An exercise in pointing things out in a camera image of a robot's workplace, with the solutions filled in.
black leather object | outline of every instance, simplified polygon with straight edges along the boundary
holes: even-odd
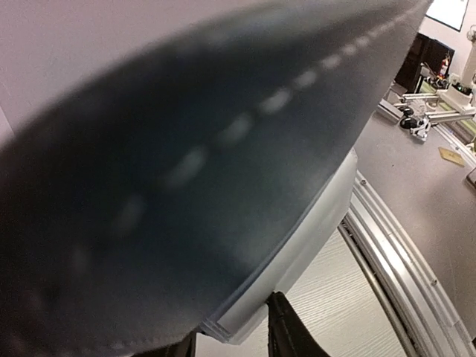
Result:
[[[428,7],[329,2],[177,36],[4,149],[2,356],[120,356],[226,311],[349,152]]]

fire extinguisher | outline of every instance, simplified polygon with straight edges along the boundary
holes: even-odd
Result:
[[[449,67],[449,54],[446,54],[446,58],[443,61],[441,61],[440,70],[438,71],[438,78],[440,78],[441,80],[445,79],[446,72],[448,71],[448,67]]]

black cabinet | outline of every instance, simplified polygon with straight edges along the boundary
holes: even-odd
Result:
[[[446,54],[451,60],[454,56],[454,50],[438,40],[418,33],[415,40],[402,64],[395,82],[405,87],[408,92],[412,93],[417,87],[419,79],[419,71],[421,63],[426,63],[433,72],[438,74],[441,62],[446,58]]]

gray wall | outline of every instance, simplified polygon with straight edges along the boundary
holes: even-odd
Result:
[[[260,1],[2,0],[0,107],[17,131],[65,90],[145,45]]]

bright white screen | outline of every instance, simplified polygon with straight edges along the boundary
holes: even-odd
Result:
[[[468,0],[434,0],[426,16],[461,30]]]

